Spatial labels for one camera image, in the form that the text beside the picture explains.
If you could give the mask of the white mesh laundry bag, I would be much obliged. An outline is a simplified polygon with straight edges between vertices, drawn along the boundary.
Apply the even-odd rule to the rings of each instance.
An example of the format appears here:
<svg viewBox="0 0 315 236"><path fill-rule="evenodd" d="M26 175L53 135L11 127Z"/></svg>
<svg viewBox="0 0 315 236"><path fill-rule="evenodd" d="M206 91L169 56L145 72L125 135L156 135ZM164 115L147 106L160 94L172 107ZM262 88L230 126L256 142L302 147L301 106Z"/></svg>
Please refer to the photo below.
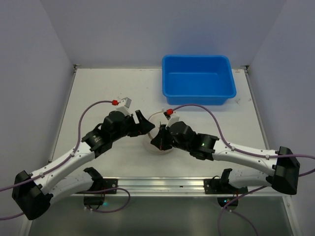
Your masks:
<svg viewBox="0 0 315 236"><path fill-rule="evenodd" d="M172 150L159 150L157 147L153 146L151 144L151 140L158 134L159 127L161 124L167 124L167 118L163 114L164 110L161 110L159 112L153 113L149 118L148 121L155 125L155 128L152 129L148 134L146 134L142 140L142 144L146 151L148 151L151 154L155 155L165 155Z"/></svg>

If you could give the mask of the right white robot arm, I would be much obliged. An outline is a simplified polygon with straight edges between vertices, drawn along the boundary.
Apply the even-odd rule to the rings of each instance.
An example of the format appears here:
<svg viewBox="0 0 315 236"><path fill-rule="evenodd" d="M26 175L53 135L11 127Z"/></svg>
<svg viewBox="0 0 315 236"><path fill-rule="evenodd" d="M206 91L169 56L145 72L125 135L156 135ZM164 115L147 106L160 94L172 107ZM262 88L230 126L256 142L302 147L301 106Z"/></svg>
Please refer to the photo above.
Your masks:
<svg viewBox="0 0 315 236"><path fill-rule="evenodd" d="M250 168L248 172L225 169L219 183L223 189L270 186L283 194L297 193L300 163L287 147L266 150L226 144L217 136L196 133L182 121L161 125L151 145L163 151L178 148L199 160L225 161Z"/></svg>

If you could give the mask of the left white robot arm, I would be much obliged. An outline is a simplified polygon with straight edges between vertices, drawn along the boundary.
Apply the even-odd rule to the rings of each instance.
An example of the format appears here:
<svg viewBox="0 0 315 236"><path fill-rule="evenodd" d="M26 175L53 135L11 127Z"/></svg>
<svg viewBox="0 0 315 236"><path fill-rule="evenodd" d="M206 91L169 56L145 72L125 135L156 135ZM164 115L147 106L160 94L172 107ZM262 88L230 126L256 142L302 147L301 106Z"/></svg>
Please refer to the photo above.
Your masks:
<svg viewBox="0 0 315 236"><path fill-rule="evenodd" d="M112 148L115 141L123 137L148 134L155 125L149 122L140 110L134 115L112 111L66 154L28 174L22 171L15 177L12 198L28 220L42 216L49 207L60 199L80 192L101 193L108 188L102 175L93 167L85 168L76 177L70 174L93 161Z"/></svg>

